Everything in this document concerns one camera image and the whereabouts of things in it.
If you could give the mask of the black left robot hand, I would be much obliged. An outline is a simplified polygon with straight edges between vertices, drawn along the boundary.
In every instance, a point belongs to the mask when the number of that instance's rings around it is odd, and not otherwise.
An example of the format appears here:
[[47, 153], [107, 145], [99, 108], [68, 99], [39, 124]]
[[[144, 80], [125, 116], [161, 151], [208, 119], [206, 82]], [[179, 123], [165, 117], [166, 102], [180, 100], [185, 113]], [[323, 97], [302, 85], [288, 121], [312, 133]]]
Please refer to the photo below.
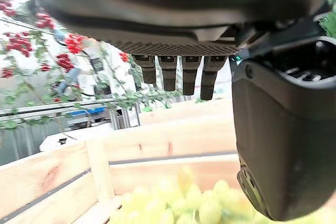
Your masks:
[[145, 83], [162, 68], [183, 93], [202, 67], [202, 100], [230, 60], [238, 182], [275, 221], [306, 216], [335, 191], [335, 39], [328, 0], [36, 0], [69, 30], [133, 56]]

